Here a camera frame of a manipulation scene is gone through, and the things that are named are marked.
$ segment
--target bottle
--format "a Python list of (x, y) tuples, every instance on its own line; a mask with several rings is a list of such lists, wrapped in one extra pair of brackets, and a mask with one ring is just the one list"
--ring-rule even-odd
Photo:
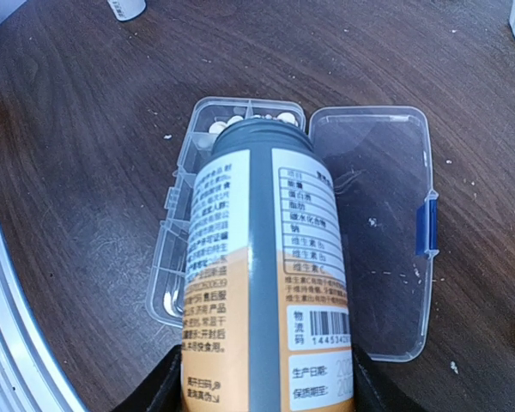
[(147, 7), (145, 0), (107, 0), (112, 12), (120, 21), (138, 17)]
[(191, 205), (184, 411), (353, 411), (336, 200), (308, 136), (262, 118), (228, 126)]

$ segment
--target transparent lid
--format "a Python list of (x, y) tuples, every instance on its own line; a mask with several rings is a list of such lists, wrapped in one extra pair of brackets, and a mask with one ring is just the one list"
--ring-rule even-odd
[(353, 342), (377, 361), (411, 361), (438, 253), (427, 119), (413, 107), (326, 107), (309, 136), (335, 183)]

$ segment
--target dark brown wooden surface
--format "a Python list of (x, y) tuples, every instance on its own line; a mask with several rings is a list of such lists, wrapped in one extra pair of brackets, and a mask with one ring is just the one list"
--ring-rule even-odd
[(515, 411), (509, 10), (494, 0), (148, 0), (119, 23), (104, 0), (29, 0), (10, 17), (0, 221), (87, 406), (109, 410), (180, 339), (145, 311), (149, 265), (191, 108), (226, 95), (294, 100), (308, 114), (426, 113), (441, 195), (429, 337), (419, 359), (385, 370), (431, 411)]

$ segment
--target clear plastic container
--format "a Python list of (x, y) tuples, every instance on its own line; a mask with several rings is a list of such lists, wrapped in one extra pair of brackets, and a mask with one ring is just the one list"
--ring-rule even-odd
[[(185, 249), (196, 173), (210, 156), (215, 121), (291, 112), (291, 102), (206, 98), (195, 106), (167, 194), (147, 306), (182, 325)], [(410, 361), (425, 346), (436, 246), (436, 199), (425, 115), (412, 107), (331, 107), (312, 116), (309, 136), (336, 185), (353, 342), (378, 361)]]

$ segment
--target wood grain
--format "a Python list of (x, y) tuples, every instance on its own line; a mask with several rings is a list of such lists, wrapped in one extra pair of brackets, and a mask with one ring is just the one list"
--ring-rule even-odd
[(149, 265), (191, 108), (225, 95), (293, 100), (307, 114), (426, 113), (442, 251), (429, 337), (419, 359), (385, 370), (431, 411), (515, 411), (509, 10), (494, 0), (148, 0), (119, 23), (101, 0), (31, 0), (10, 17), (0, 221), (34, 316), (88, 407), (109, 410), (180, 338), (145, 311)]

